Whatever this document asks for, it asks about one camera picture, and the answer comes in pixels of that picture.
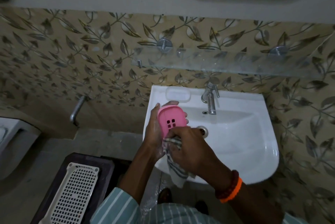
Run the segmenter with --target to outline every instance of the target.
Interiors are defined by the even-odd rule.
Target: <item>toilet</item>
[[[0,180],[19,165],[40,133],[24,121],[0,117]]]

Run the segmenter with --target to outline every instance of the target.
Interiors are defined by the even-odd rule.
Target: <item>soap dish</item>
[[[187,125],[184,111],[176,105],[168,105],[159,109],[157,119],[163,132],[163,138],[173,127],[184,127]]]
[[[165,97],[170,101],[179,101],[182,103],[189,102],[191,99],[191,91],[186,87],[169,86],[165,90]]]

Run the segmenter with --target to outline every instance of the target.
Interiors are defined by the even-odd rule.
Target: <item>shirt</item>
[[[141,220],[139,206],[128,193],[114,188],[93,214],[91,224],[221,224],[197,209],[180,204],[160,204]],[[283,224],[307,224],[286,213]]]

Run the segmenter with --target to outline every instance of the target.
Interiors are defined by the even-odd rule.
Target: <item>sink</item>
[[[150,111],[157,102],[168,102],[165,91],[168,86],[152,86],[145,128]],[[179,106],[188,114],[189,126],[203,126],[208,131],[205,138],[216,156],[230,169],[236,169],[245,184],[261,182],[277,169],[279,151],[264,98],[261,94],[219,91],[215,97],[216,115],[208,114],[207,104],[201,101],[204,89],[187,88],[191,98]],[[166,156],[155,165],[169,174]],[[207,184],[196,176],[189,181]]]

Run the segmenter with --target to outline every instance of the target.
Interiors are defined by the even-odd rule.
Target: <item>sink drain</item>
[[[206,129],[206,127],[198,126],[197,128],[200,130],[203,138],[206,138],[208,136],[208,130]]]

